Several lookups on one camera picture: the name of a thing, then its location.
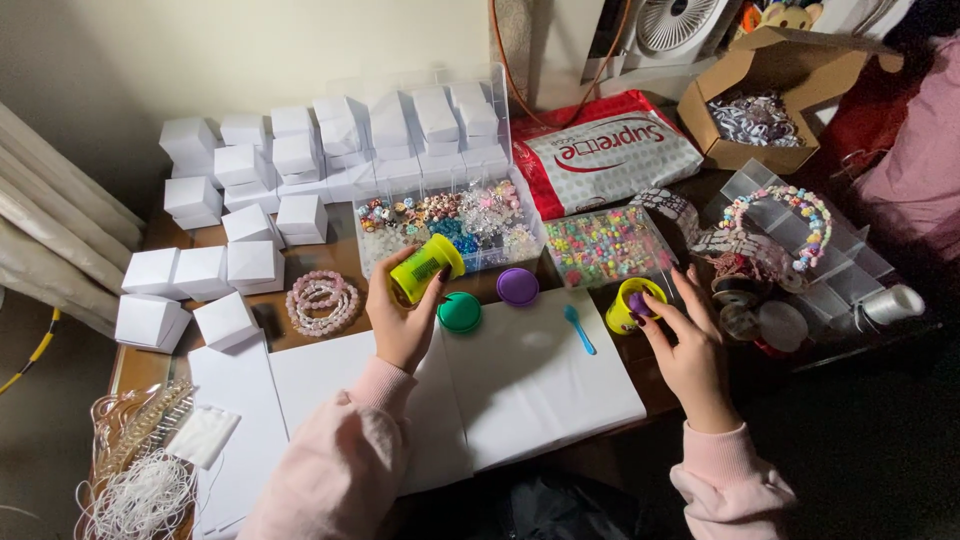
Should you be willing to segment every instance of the yellow play-doh container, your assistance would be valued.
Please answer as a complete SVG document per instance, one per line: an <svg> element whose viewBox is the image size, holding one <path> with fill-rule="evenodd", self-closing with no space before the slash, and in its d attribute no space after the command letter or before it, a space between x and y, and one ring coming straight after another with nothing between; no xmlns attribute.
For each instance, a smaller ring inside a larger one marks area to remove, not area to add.
<svg viewBox="0 0 960 540"><path fill-rule="evenodd" d="M434 234L410 257L390 271L394 285L402 291L410 305L423 298L426 286L445 266L450 266L450 278L458 278L467 272L460 252L442 234Z"/></svg>
<svg viewBox="0 0 960 540"><path fill-rule="evenodd" d="M666 295L663 294L663 289L656 283L646 278L630 278L620 284L620 290L616 293L616 299L613 300L610 308L607 309L607 315L604 319L607 321L607 326L610 327L610 330L620 335L630 335L640 328L636 325L634 318L630 316L630 305L627 302L630 299L630 295L635 292L642 293L644 286L647 287L654 298L666 304ZM655 314L653 316L655 320L659 318L659 315Z"/></svg>

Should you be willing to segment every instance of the blue plastic spoon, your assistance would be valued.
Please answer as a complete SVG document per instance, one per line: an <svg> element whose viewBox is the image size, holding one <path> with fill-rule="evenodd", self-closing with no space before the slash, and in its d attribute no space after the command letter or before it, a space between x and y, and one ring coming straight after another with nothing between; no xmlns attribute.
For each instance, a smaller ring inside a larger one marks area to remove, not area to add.
<svg viewBox="0 0 960 540"><path fill-rule="evenodd" d="M580 326L580 314L577 313L577 308L570 304L564 306L564 319L569 321L570 324L573 325L573 328L577 329L577 333L580 334L580 340L584 342L584 349L587 349L587 354L596 355L597 350L593 348L593 344L587 339L583 327Z"/></svg>

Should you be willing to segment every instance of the purple play-doh lid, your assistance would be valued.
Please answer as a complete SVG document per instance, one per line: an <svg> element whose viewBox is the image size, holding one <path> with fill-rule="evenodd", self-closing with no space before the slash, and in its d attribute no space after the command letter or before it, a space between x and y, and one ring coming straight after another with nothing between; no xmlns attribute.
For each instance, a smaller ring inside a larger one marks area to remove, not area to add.
<svg viewBox="0 0 960 540"><path fill-rule="evenodd" d="M496 280L496 294L513 307L530 306L540 294L537 277L522 268L511 268Z"/></svg>

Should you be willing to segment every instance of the hand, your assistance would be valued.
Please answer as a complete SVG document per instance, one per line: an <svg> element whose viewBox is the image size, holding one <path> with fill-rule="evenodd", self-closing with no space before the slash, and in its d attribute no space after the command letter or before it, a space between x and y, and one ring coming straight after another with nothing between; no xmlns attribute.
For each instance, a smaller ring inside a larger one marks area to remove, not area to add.
<svg viewBox="0 0 960 540"><path fill-rule="evenodd" d="M370 278L367 314L373 326L376 355L413 375L430 348L437 303L444 296L444 284L450 277L446 266L427 285L420 305L405 309L392 290L390 271L416 251L407 247L376 264Z"/></svg>
<svg viewBox="0 0 960 540"><path fill-rule="evenodd" d="M701 433L726 433L743 424L730 401L727 386L727 352L723 347L717 314L691 264L686 276L674 268L673 283L686 303L686 318L678 309L661 304L644 292L647 306L673 329L680 341L671 347L663 330L642 316L643 332L657 355L667 386L677 395L690 426Z"/></svg>

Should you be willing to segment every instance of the red plastic bag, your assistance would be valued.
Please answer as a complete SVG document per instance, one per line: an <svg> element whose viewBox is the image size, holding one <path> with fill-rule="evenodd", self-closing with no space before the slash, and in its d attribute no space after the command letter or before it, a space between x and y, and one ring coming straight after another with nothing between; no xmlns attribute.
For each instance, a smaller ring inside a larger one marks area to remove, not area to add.
<svg viewBox="0 0 960 540"><path fill-rule="evenodd" d="M559 123L573 107L541 118ZM573 125L548 129L511 121L514 163L544 220L633 197L695 174L704 157L643 97L627 90L587 103Z"/></svg>

